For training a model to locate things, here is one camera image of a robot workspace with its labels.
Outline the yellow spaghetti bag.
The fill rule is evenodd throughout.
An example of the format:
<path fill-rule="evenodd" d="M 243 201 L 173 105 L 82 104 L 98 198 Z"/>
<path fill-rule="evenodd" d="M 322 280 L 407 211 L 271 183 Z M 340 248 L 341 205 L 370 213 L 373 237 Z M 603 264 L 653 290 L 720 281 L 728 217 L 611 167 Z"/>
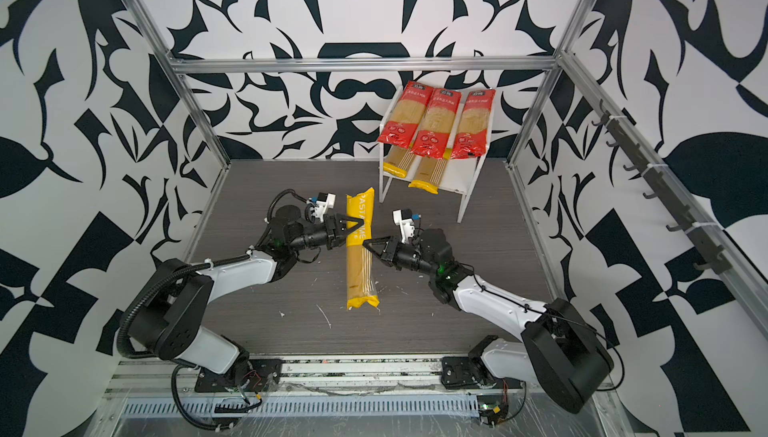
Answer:
<path fill-rule="evenodd" d="M 360 308 L 368 304 L 374 308 L 379 298 L 371 277 L 373 257 L 363 243 L 372 238 L 372 221 L 375 204 L 375 190 L 369 188 L 356 196 L 347 197 L 346 211 L 350 218 L 357 218 L 362 224 L 347 238 L 347 308 Z"/>
<path fill-rule="evenodd" d="M 451 154 L 452 149 L 447 148 L 439 159 L 422 157 L 415 177 L 409 183 L 409 187 L 437 195 Z"/>
<path fill-rule="evenodd" d="M 382 168 L 385 173 L 397 178 L 406 178 L 416 155 L 410 149 L 392 146 L 384 157 Z"/>

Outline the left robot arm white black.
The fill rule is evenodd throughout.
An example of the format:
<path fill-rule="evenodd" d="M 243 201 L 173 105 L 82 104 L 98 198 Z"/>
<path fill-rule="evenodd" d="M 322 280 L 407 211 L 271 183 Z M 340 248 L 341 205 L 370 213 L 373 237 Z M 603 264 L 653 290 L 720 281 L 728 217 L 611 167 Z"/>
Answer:
<path fill-rule="evenodd" d="M 308 220 L 293 205 L 270 217 L 264 233 L 244 253 L 188 264 L 169 259 L 156 269 L 124 312 L 116 348 L 126 359 L 158 358 L 225 375 L 244 366 L 246 351 L 206 329 L 208 305 L 231 293 L 282 279 L 304 250 L 341 247 L 364 220 L 329 213 Z"/>

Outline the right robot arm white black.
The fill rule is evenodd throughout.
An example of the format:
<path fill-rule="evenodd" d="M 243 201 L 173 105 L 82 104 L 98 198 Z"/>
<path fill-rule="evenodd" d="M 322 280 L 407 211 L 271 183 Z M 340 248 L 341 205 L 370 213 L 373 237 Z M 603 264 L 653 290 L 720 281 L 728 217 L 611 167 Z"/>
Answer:
<path fill-rule="evenodd" d="M 496 380 L 533 382 L 560 408 L 579 413 L 614 369 L 598 332 L 566 300 L 531 300 L 481 278 L 454 257 L 445 233 L 428 229 L 403 242 L 397 236 L 367 239 L 363 247 L 387 267 L 429 279 L 443 304 L 480 317 L 520 340 L 516 351 L 487 337 L 473 349 L 479 370 Z"/>

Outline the red spaghetti bag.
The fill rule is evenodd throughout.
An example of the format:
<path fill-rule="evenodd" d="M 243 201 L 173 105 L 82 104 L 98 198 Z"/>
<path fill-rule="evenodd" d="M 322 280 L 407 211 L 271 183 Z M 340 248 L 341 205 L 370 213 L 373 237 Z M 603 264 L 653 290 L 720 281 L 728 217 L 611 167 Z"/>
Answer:
<path fill-rule="evenodd" d="M 453 143 L 452 160 L 477 158 L 487 153 L 495 96 L 496 91 L 493 89 L 468 94 Z"/>
<path fill-rule="evenodd" d="M 411 147 L 413 154 L 434 159 L 443 157 L 461 97 L 460 92 L 443 88 L 433 92 Z"/>
<path fill-rule="evenodd" d="M 426 113 L 435 89 L 415 81 L 404 87 L 390 117 L 380 131 L 377 141 L 382 144 L 408 148 Z"/>

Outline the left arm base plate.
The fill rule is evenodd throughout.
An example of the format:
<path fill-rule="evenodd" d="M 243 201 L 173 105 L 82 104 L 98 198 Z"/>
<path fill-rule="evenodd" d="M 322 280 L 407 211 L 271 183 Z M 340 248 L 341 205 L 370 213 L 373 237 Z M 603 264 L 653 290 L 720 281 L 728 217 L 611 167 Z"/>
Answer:
<path fill-rule="evenodd" d="M 217 393 L 224 391 L 258 393 L 277 385 L 281 378 L 284 361 L 278 358 L 239 359 L 224 374 L 217 374 L 202 369 L 198 375 L 194 390 L 197 393 Z"/>

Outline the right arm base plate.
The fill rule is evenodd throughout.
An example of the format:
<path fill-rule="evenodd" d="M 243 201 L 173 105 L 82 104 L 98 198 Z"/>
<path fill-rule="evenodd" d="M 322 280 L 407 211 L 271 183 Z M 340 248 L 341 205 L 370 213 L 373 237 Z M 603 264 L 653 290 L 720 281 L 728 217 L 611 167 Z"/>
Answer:
<path fill-rule="evenodd" d="M 524 383 L 513 378 L 496 378 L 479 358 L 446 356 L 441 358 L 440 382 L 448 390 L 522 389 Z"/>

